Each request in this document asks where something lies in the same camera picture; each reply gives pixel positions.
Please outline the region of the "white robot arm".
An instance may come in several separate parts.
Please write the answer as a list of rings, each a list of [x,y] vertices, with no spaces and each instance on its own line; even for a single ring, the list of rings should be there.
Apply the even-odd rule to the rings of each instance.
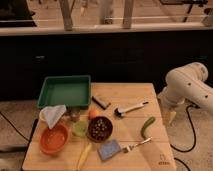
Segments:
[[[213,114],[213,88],[205,84],[207,78],[207,67],[199,62],[172,69],[166,74],[166,86],[157,96],[164,125],[173,121],[175,108],[186,99]]]

